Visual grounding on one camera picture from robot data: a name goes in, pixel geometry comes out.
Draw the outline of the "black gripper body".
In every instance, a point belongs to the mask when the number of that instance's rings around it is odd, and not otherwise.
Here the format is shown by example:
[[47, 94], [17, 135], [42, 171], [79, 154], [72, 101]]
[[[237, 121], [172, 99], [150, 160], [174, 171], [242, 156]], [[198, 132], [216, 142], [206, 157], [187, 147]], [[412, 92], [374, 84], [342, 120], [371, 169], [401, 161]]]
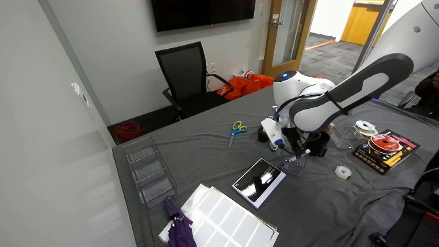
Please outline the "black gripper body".
[[300, 149], [301, 147], [301, 135], [296, 128], [283, 128], [282, 129], [282, 135], [286, 138], [287, 143], [293, 147], [293, 149]]

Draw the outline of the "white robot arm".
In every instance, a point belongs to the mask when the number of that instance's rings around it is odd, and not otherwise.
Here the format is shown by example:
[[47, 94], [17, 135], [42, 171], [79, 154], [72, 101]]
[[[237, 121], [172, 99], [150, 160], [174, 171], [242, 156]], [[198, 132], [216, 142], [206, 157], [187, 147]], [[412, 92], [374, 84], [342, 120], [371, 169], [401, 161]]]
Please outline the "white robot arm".
[[260, 121], [274, 147], [285, 145], [283, 131], [323, 131], [334, 119], [377, 98], [439, 61], [439, 0], [420, 0], [383, 31], [366, 61], [333, 84], [294, 70], [271, 86], [275, 110]]

